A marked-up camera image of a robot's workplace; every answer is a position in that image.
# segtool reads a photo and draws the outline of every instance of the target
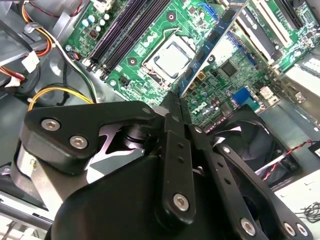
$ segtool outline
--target ram slot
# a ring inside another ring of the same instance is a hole
[[[100,62],[101,58],[122,36],[123,31],[137,17],[148,0],[129,0],[119,16],[113,21],[109,30],[104,34],[98,44],[91,52],[89,58],[94,64]]]
[[[287,0],[274,0],[274,2],[293,29],[300,29],[304,26],[296,11]]]
[[[290,38],[290,34],[281,24],[281,22],[279,22],[279,20],[276,18],[265,0],[252,0],[252,3],[260,12],[261,16],[264,18],[264,22],[270,26],[271,30],[274,32],[282,45],[285,48],[290,47],[293,44],[293,41]]]
[[[113,50],[113,53],[104,62],[104,71],[108,75],[130,51],[148,27],[157,19],[171,0],[153,0],[144,13],[140,16],[126,36]]]

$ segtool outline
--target motherboard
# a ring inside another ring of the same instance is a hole
[[[280,100],[281,73],[320,43],[305,1],[251,0],[181,96],[212,130],[239,106]],[[228,1],[91,0],[65,49],[126,100],[159,105],[176,88]]]

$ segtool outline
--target yellow wire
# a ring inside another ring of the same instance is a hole
[[[23,17],[23,19],[24,19],[27,23],[29,23],[29,20],[28,20],[27,17],[25,16],[25,5],[24,5],[24,4],[23,4],[23,6],[22,6],[22,17]],[[40,29],[40,28],[36,28],[36,30],[37,30],[38,32],[42,33],[42,34],[49,40],[51,46],[53,45],[53,42],[52,42],[52,40],[51,40],[51,37],[50,37],[48,34],[46,34],[45,31],[43,31],[43,30]]]
[[[82,99],[83,101],[85,101],[87,104],[94,104],[93,101],[91,101],[89,98],[87,98],[86,96],[80,94],[79,92],[73,91],[72,89],[66,88],[66,87],[62,87],[62,86],[52,86],[52,87],[47,87],[45,89],[40,90],[39,92],[36,93],[36,95],[34,95],[34,97],[32,98],[31,103],[29,104],[29,108],[28,111],[31,111],[34,108],[34,105],[36,103],[36,101],[43,96],[46,93],[55,91],[55,90],[60,90],[60,91],[64,91],[67,92],[69,94],[72,94],[80,99]]]

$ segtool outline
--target bolt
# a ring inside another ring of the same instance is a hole
[[[226,146],[223,146],[222,149],[223,149],[223,151],[225,151],[227,154],[230,153],[230,149],[227,148]]]
[[[148,109],[148,108],[142,108],[142,110],[145,112],[145,113],[147,113],[147,114],[150,114],[151,113],[151,111]]]
[[[202,133],[202,130],[201,130],[200,127],[196,126],[194,129],[195,129],[198,133]]]
[[[41,122],[41,126],[48,131],[57,131],[60,128],[60,123],[54,119],[45,119]]]
[[[248,219],[241,218],[240,223],[247,234],[249,234],[250,236],[256,235],[256,229]]]
[[[83,136],[75,135],[70,138],[70,144],[76,149],[85,149],[88,141]]]
[[[172,116],[172,118],[177,121],[177,122],[180,122],[180,119],[177,117],[177,116]]]
[[[298,227],[300,233],[302,233],[303,236],[308,237],[308,232],[307,230],[299,223],[296,224],[296,226]]]
[[[189,209],[188,199],[180,193],[176,193],[173,196],[173,203],[182,212],[185,212]]]
[[[65,50],[67,52],[70,52],[72,50],[72,47],[70,45],[65,46]]]
[[[286,222],[284,223],[284,228],[291,236],[295,236],[296,235],[295,230],[288,223],[286,223]]]

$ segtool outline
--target red wire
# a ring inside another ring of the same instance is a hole
[[[78,5],[78,7],[76,8],[76,10],[69,15],[70,17],[74,17],[74,16],[76,16],[76,15],[79,14],[79,12],[80,12],[80,7],[81,7],[81,5],[83,4],[83,2],[84,2],[83,0],[80,0],[80,3],[79,3],[79,5]],[[38,11],[40,11],[40,12],[42,12],[42,13],[50,16],[50,17],[53,17],[53,18],[59,18],[59,17],[60,17],[60,16],[54,15],[54,14],[48,12],[48,11],[45,11],[45,10],[41,9],[40,7],[34,5],[32,2],[29,2],[29,4],[30,4],[32,7],[34,7],[36,10],[38,10]]]
[[[314,141],[312,141],[311,139],[309,139],[308,141],[305,141],[303,143],[301,143],[299,146],[295,146],[293,148],[290,148],[285,155],[290,155],[293,151],[295,150],[298,150],[302,147],[304,147],[305,145],[307,144],[312,144],[314,143]],[[267,174],[265,175],[265,177],[262,179],[263,181],[267,180],[269,178],[269,176],[271,175],[271,173],[276,169],[277,165],[279,164],[280,162],[277,162],[275,164],[272,165],[272,168],[267,172]]]

